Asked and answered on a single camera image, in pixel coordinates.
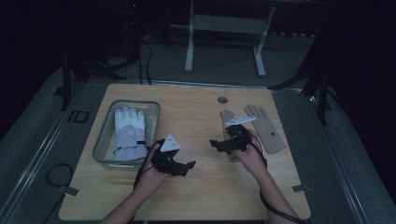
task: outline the white metal stand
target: white metal stand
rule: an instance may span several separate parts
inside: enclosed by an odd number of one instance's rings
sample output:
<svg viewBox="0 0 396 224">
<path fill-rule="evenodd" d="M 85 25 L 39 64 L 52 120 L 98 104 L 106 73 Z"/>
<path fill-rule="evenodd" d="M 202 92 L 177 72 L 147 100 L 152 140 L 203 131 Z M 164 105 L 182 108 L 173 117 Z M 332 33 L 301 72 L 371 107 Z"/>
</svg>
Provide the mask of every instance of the white metal stand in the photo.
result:
<svg viewBox="0 0 396 224">
<path fill-rule="evenodd" d="M 208 30 L 261 35 L 260 43 L 257 47 L 253 48 L 253 53 L 256 60 L 258 75 L 259 77 L 265 77 L 264 65 L 262 62 L 262 46 L 264 45 L 265 37 L 268 35 L 275 8 L 275 6 L 271 7 L 266 20 L 207 16 L 194 14 L 194 1 L 191 0 L 189 45 L 187 48 L 185 71 L 190 72 L 192 70 L 192 61 L 194 57 L 194 30 Z"/>
</svg>

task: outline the wooden table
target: wooden table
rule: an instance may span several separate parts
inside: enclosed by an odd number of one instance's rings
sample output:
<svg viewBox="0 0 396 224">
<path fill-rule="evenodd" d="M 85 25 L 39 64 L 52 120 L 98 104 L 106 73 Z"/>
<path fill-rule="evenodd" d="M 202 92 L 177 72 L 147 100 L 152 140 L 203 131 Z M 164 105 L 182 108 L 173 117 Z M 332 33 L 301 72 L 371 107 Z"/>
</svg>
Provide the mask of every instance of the wooden table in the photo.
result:
<svg viewBox="0 0 396 224">
<path fill-rule="evenodd" d="M 219 96 L 228 98 L 223 105 Z M 119 99 L 156 101 L 161 105 L 157 138 L 171 133 L 182 145 L 179 162 L 197 161 L 186 176 L 172 176 L 136 213 L 135 220 L 251 220 L 265 219 L 267 213 L 259 198 L 254 178 L 240 162 L 230 163 L 224 153 L 210 146 L 209 139 L 222 140 L 219 112 L 231 110 L 245 116 L 246 105 L 262 105 L 287 147 L 264 157 L 268 170 L 300 218 L 310 210 L 300 185 L 289 145 L 276 111 L 271 92 L 266 89 L 149 86 L 112 84 L 92 126 L 70 184 L 80 190 L 77 198 L 66 195 L 59 216 L 63 220 L 97 220 L 105 217 L 132 190 L 136 172 L 108 170 L 92 157 L 106 112 Z M 245 127 L 254 129 L 251 122 Z"/>
</svg>

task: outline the wire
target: wire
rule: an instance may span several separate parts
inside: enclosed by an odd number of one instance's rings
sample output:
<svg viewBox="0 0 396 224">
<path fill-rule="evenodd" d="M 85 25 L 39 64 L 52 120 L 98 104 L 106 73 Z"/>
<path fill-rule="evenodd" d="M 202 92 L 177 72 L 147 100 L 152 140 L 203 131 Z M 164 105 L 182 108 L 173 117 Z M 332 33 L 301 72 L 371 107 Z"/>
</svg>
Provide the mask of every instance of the wire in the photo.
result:
<svg viewBox="0 0 396 224">
<path fill-rule="evenodd" d="M 257 144 L 259 144 L 259 147 L 260 148 L 258 148 L 256 145 L 254 145 L 253 143 L 250 143 L 254 148 L 256 148 L 256 150 L 258 151 L 258 152 L 260 152 L 260 153 L 262 153 L 262 144 L 260 143 L 260 141 L 259 141 L 259 138 L 257 138 L 255 135 L 253 135 L 253 134 L 250 134 L 250 136 L 251 137 L 254 137 L 256 140 L 257 140 Z"/>
<path fill-rule="evenodd" d="M 299 223 L 299 224 L 307 224 L 307 222 L 297 218 L 297 217 L 293 217 L 291 215 L 288 215 L 286 213 L 283 213 L 279 210 L 276 210 L 273 206 L 271 206 L 267 201 L 265 201 L 264 197 L 262 196 L 262 192 L 260 191 L 260 199 L 262 200 L 262 203 L 264 204 L 264 206 L 270 210 L 271 212 L 273 212 L 274 214 L 283 217 L 289 221 L 292 221 L 294 223 Z"/>
<path fill-rule="evenodd" d="M 132 66 L 134 66 L 134 64 L 131 64 L 128 67 L 126 67 L 126 68 L 124 68 L 124 69 L 122 69 L 120 71 L 117 71 L 117 74 L 121 74 L 121 73 L 125 72 L 126 70 L 130 69 Z"/>
<path fill-rule="evenodd" d="M 146 171 L 148 171 L 149 169 L 153 168 L 153 167 L 155 167 L 155 165 L 152 165 L 149 168 L 147 168 L 145 171 L 142 172 L 142 174 L 145 173 Z"/>
<path fill-rule="evenodd" d="M 139 57 L 138 57 L 138 61 L 139 61 L 139 79 L 140 79 L 140 84 L 143 85 L 143 74 L 142 74 L 142 73 L 145 72 L 145 73 L 146 73 L 146 79 L 147 79 L 148 84 L 149 84 L 149 85 L 152 85 L 151 78 L 150 78 L 150 76 L 149 76 L 149 63 L 150 63 L 150 61 L 151 61 L 152 48 L 151 48 L 147 43 L 145 43 L 145 42 L 142 42 L 142 44 L 145 45 L 146 47 L 148 47 L 148 49 L 149 49 L 149 56 L 148 56 L 148 62 L 146 63 L 146 65 L 143 65 L 141 56 L 139 55 Z"/>
<path fill-rule="evenodd" d="M 184 29 L 183 31 L 173 32 L 173 34 L 170 35 L 170 38 L 176 37 L 176 36 L 178 36 L 178 35 L 186 34 L 188 31 L 189 31 L 189 28 L 186 28 L 186 29 Z M 157 34 L 157 33 L 151 33 L 150 35 L 146 35 L 146 36 L 143 37 L 142 39 L 145 40 L 145 41 L 148 41 L 148 42 L 150 42 L 150 43 L 162 43 L 162 42 L 164 42 L 163 39 L 161 39 L 161 40 L 154 40 L 154 39 L 151 38 L 152 36 L 155 37 L 156 34 Z"/>
<path fill-rule="evenodd" d="M 67 168 L 67 170 L 69 171 L 69 178 L 67 180 L 67 182 L 65 184 L 58 184 L 58 183 L 54 183 L 50 180 L 50 175 L 52 174 L 52 172 L 58 168 L 58 167 L 62 167 L 65 166 Z M 49 183 L 51 186 L 53 187 L 60 187 L 60 186 L 69 186 L 70 182 L 72 181 L 72 177 L 73 177 L 74 171 L 71 165 L 67 164 L 67 163 L 59 163 L 56 164 L 55 166 L 53 166 L 52 168 L 49 169 L 49 171 L 46 174 L 46 180 L 47 183 Z M 43 224 L 47 223 L 48 220 L 50 219 L 50 216 L 52 215 L 52 213 L 55 211 L 55 209 L 58 207 L 59 203 L 61 203 L 62 199 L 64 198 L 64 194 L 62 194 L 62 196 L 58 199 L 58 202 L 56 202 L 56 204 L 52 207 L 52 209 L 50 210 L 49 214 L 47 215 L 46 219 L 44 220 Z"/>
</svg>

